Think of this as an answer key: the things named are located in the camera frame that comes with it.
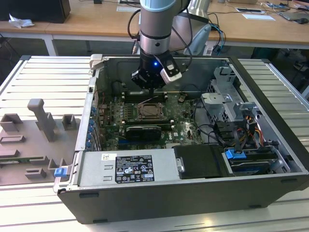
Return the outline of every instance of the computer case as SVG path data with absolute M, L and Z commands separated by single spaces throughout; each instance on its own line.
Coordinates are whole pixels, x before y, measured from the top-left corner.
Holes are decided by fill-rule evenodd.
M 20 19 L 64 23 L 71 11 L 69 0 L 0 0 L 0 20 L 9 14 Z

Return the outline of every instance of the robotic arm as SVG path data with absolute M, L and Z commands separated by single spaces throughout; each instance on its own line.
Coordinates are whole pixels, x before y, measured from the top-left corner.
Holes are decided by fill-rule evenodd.
M 140 67 L 132 80 L 150 93 L 178 80 L 187 67 L 179 67 L 169 52 L 173 18 L 190 0 L 140 0 Z

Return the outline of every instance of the wire bundle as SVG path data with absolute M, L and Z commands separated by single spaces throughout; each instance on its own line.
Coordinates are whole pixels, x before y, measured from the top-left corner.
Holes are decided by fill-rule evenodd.
M 221 46 L 220 46 L 220 49 L 218 49 L 218 52 L 217 52 L 217 55 L 220 55 L 220 52 L 222 51 L 222 48 L 224 47 L 225 45 L 225 42 L 226 42 L 226 34 L 223 30 L 220 29 L 220 26 L 219 26 L 219 19 L 218 19 L 218 16 L 216 15 L 216 13 L 209 13 L 208 15 L 215 15 L 216 16 L 216 19 L 217 19 L 217 24 L 214 24 L 210 19 L 210 25 L 215 28 L 217 30 L 217 32 L 219 33 L 219 40 L 216 44 L 216 46 L 214 47 L 214 49 L 219 46 L 219 43 L 221 41 Z

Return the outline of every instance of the paper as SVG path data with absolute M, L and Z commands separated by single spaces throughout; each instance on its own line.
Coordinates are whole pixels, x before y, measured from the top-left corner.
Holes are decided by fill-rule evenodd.
M 22 27 L 32 27 L 34 24 L 30 19 L 19 19 L 11 16 L 10 14 L 10 20 L 9 23 L 12 24 L 14 27 L 17 27 L 21 29 Z
M 276 21 L 273 17 L 269 15 L 257 15 L 257 14 L 242 14 L 246 19 L 258 19 L 258 20 L 271 20 Z

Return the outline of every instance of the motherboard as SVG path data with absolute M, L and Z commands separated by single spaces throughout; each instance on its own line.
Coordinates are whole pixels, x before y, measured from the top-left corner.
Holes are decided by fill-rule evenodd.
M 203 143 L 193 119 L 195 100 L 187 100 L 185 94 L 165 93 L 146 100 L 106 96 L 100 102 L 102 150 L 161 149 Z

